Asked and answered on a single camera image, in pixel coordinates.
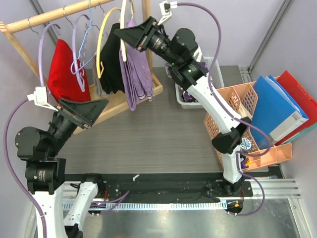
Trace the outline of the lilac plastic hanger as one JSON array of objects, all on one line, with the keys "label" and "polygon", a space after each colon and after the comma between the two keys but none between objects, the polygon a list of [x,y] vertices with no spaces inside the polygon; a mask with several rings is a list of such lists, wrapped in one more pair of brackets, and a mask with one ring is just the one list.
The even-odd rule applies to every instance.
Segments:
[{"label": "lilac plastic hanger", "polygon": [[81,90],[81,92],[86,91],[86,81],[84,79],[85,72],[84,72],[84,64],[80,60],[85,57],[85,46],[86,46],[86,38],[87,38],[87,30],[89,26],[87,25],[85,30],[84,30],[84,36],[83,40],[81,42],[81,45],[77,47],[77,30],[79,26],[79,21],[80,20],[86,20],[90,21],[90,17],[86,14],[81,14],[80,16],[77,17],[75,22],[73,23],[72,27],[72,38],[71,38],[71,50],[72,50],[72,62],[70,65],[70,72],[73,76],[76,77],[77,84]]}]

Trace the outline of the purple camouflage trousers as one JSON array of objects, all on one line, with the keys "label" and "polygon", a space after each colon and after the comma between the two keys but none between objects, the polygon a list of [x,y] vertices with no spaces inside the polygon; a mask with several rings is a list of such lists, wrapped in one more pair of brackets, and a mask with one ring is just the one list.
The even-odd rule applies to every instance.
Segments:
[{"label": "purple camouflage trousers", "polygon": [[[166,71],[167,76],[171,79],[172,78],[172,76],[171,76],[171,64],[169,64],[169,63],[165,64],[165,71]],[[183,102],[186,102],[186,103],[197,103],[198,102],[192,95],[190,95],[182,87],[179,87],[179,85],[176,85],[176,86],[180,89],[181,98],[182,98]]]}]

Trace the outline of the cream white hanger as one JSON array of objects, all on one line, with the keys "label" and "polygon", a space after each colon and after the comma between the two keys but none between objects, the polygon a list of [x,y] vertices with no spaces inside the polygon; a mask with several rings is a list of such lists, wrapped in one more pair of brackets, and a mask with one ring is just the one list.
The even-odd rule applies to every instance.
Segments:
[{"label": "cream white hanger", "polygon": [[[125,27],[125,12],[126,12],[126,6],[127,2],[130,3],[130,11],[131,11],[131,19],[134,17],[134,3],[133,0],[123,0],[121,5],[121,11],[120,11],[120,29],[124,29]],[[120,40],[120,48],[122,53],[122,59],[124,62],[127,61],[127,54],[126,54],[126,46],[125,42],[123,40]]]}]

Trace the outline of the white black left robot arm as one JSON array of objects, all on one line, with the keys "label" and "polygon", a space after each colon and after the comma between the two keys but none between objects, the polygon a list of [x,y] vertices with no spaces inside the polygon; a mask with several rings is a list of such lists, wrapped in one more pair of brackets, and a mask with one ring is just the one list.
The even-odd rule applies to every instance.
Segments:
[{"label": "white black left robot arm", "polygon": [[26,162],[27,194],[34,202],[40,238],[82,238],[83,225],[94,198],[105,193],[101,174],[84,174],[75,201],[65,216],[62,198],[66,160],[59,151],[76,128],[90,128],[108,104],[107,99],[72,102],[60,99],[53,107],[48,130],[21,129],[15,137],[17,157]]}]

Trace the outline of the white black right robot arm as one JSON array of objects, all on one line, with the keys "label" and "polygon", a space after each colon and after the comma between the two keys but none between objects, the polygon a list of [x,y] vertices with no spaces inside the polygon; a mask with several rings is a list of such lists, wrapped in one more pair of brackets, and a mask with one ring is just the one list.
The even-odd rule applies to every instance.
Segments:
[{"label": "white black right robot arm", "polygon": [[241,166],[237,161],[246,119],[236,113],[210,82],[203,62],[194,59],[198,43],[194,33],[180,28],[172,39],[153,18],[134,27],[115,30],[115,35],[132,48],[142,52],[150,50],[171,65],[173,81],[192,95],[216,122],[219,133],[212,145],[221,153],[223,164],[223,190],[229,196],[241,191]]}]

